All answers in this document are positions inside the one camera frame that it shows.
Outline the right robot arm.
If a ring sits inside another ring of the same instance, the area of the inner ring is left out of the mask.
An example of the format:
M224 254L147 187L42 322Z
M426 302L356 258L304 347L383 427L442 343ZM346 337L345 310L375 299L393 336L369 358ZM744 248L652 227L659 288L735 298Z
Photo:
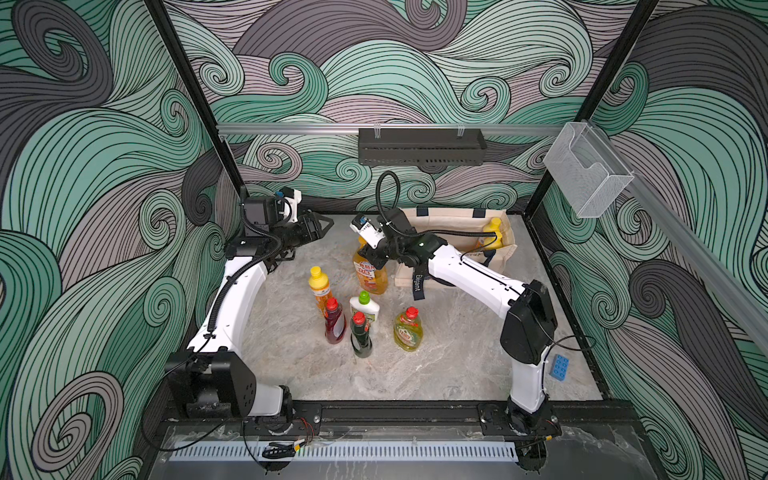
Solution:
M538 280L525 283L509 278L468 258L445 239L449 230L417 231L403 210L383 206L381 190L387 177L394 181L395 194L400 194L398 176L384 171L374 193L378 218L360 214L351 222L353 231L366 241L359 253L376 268L390 261L411 268L416 301L424 298L424 279L430 277L469 294L502 319L500 344L512 359L507 400L510 426L522 435L555 435L558 427L548 405L544 376L558 322L547 287Z

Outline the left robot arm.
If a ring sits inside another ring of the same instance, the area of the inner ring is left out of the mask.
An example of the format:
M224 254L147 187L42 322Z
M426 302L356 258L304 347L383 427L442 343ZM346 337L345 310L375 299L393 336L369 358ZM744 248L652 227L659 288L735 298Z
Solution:
M259 381L241 358L243 334L268 274L292 260L296 248L325 237L333 225L332 218L312 211L299 213L285 225L244 222L240 235L225 249L224 277L203 325L165 364L181 417L293 420L290 389Z

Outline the beige canvas shopping bag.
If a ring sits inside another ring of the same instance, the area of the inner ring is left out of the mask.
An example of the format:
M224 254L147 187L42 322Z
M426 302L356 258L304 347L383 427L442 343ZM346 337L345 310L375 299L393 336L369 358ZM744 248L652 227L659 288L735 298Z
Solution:
M462 232L482 232L494 218L500 221L502 246L495 249L490 255L484 250L473 249L478 246L478 239L472 237L460 237L456 235L441 234L449 244L453 245L460 253L466 253L465 258L482 263L491 270L502 273L507 261L517 249L515 234L511 221L503 210L489 210L483 208L437 208L414 207L404 208L409 223L418 231L425 230L451 230Z

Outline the yellow cap orange bottle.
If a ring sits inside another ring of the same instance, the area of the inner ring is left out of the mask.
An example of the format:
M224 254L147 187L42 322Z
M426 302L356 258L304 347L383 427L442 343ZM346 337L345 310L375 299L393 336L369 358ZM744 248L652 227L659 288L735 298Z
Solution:
M326 309L326 303L332 296L328 275L322 270L320 266L313 266L310 269L310 277L308 283L310 289L313 292L317 308L321 313L324 313Z
M479 237L477 247L481 251L493 251L504 247L503 222L499 217L493 217L483 226L484 237Z

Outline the large orange dish soap bottle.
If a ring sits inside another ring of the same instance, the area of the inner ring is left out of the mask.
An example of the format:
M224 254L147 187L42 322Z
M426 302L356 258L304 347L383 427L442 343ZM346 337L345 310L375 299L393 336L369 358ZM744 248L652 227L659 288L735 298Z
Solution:
M376 269L361 254L360 250L367 245L362 237L357 237L358 248L353 255L353 264L360 286L369 293L382 295L388 288L388 274L385 267Z

